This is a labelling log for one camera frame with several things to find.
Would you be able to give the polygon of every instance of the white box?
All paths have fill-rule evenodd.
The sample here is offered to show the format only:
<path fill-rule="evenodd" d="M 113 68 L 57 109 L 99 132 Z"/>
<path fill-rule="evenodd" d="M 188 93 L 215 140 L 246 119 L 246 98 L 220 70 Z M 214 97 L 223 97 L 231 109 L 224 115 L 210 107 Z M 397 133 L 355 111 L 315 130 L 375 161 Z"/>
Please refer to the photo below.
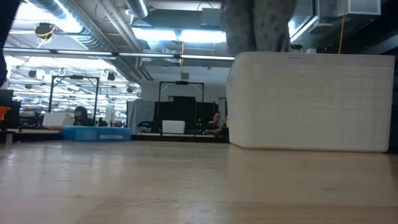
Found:
<path fill-rule="evenodd" d="M 385 152 L 395 57 L 246 52 L 227 78 L 231 143 Z"/>
<path fill-rule="evenodd" d="M 74 117 L 66 113 L 45 113 L 43 126 L 46 128 L 56 128 L 71 126 L 75 122 Z"/>
<path fill-rule="evenodd" d="M 183 134 L 185 132 L 185 121 L 163 121 L 162 133 Z"/>

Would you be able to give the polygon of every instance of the black frame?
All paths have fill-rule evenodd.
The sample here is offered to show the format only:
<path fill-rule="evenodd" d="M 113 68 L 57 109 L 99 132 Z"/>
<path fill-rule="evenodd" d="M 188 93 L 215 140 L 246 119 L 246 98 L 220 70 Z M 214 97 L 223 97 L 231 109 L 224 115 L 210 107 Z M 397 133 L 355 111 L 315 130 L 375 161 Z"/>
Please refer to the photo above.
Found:
<path fill-rule="evenodd" d="M 65 78 L 75 78 L 76 76 L 73 75 L 54 75 L 51 77 L 51 90 L 50 90 L 50 99 L 49 99 L 49 113 L 51 113 L 51 109 L 52 109 L 52 97 L 53 97 L 53 92 L 54 92 L 54 87 L 56 87 L 61 81 L 57 82 L 56 84 L 54 84 L 54 80 L 56 78 L 61 78 L 61 81 L 64 80 Z M 93 123 L 95 124 L 95 116 L 96 116 L 96 112 L 97 112 L 97 101 L 98 101 L 98 88 L 100 87 L 100 78 L 99 77 L 80 77 L 79 79 L 95 79 L 97 81 L 97 84 L 95 86 L 95 102 L 94 102 L 94 114 L 93 114 Z"/>
<path fill-rule="evenodd" d="M 170 83 L 170 84 L 176 84 L 176 85 L 201 85 L 201 101 L 205 101 L 205 83 L 197 83 L 197 82 L 184 82 L 184 84 L 178 84 L 177 82 L 167 82 L 167 81 L 160 81 L 159 82 L 159 94 L 158 94 L 158 100 L 157 100 L 157 117 L 159 118 L 159 111 L 160 111 L 160 96 L 162 94 L 162 84 L 163 83 Z"/>

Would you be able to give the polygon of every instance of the wooden table surface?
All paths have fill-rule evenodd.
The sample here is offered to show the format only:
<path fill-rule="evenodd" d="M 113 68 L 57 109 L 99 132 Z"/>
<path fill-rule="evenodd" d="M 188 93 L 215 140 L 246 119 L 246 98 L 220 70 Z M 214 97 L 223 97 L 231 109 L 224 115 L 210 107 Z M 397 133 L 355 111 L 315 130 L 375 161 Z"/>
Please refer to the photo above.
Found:
<path fill-rule="evenodd" d="M 0 223 L 397 224 L 398 157 L 131 141 L 0 151 Z"/>
<path fill-rule="evenodd" d="M 171 136 L 171 137 L 198 137 L 198 138 L 214 138 L 212 134 L 162 134 L 160 133 L 139 133 L 143 136 Z"/>
<path fill-rule="evenodd" d="M 19 129 L 8 129 L 9 131 L 15 131 L 19 133 Z M 48 134 L 48 133 L 61 133 L 62 130 L 48 130 L 48 129 L 22 129 L 21 133 L 36 133 L 36 134 Z"/>

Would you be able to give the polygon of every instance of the ductwork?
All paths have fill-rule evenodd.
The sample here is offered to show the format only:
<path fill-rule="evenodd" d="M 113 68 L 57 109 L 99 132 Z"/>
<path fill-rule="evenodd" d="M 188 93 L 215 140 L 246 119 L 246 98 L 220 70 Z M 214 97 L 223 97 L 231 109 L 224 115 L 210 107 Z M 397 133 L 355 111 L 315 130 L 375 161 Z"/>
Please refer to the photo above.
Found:
<path fill-rule="evenodd" d="M 135 18 L 144 18 L 149 15 L 150 6 L 147 0 L 126 0 L 130 13 Z"/>
<path fill-rule="evenodd" d="M 178 54 L 179 53 L 176 50 L 168 49 L 165 46 L 165 41 L 163 41 L 163 40 L 147 41 L 147 43 L 153 53 L 159 53 L 159 54 Z M 172 63 L 180 63 L 179 59 L 167 58 L 164 60 L 172 62 Z"/>
<path fill-rule="evenodd" d="M 79 23 L 83 30 L 79 33 L 81 36 L 74 37 L 88 50 L 101 52 L 114 52 L 116 48 L 103 35 L 103 33 L 95 26 L 93 21 L 84 13 L 80 7 L 71 0 L 30 0 L 32 4 L 41 10 L 54 15 L 57 19 L 67 20 L 72 16 Z M 120 74 L 130 82 L 140 83 L 142 76 L 136 68 L 130 66 L 121 58 L 116 60 L 107 60 L 113 64 Z"/>

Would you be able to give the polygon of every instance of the blue tray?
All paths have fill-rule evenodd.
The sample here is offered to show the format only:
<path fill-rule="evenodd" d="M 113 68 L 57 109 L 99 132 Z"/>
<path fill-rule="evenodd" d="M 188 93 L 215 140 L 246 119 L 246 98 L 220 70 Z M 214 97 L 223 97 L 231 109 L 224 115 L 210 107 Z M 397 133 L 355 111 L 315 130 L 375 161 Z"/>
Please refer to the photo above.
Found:
<path fill-rule="evenodd" d="M 131 128 L 66 126 L 63 139 L 84 142 L 131 141 Z"/>

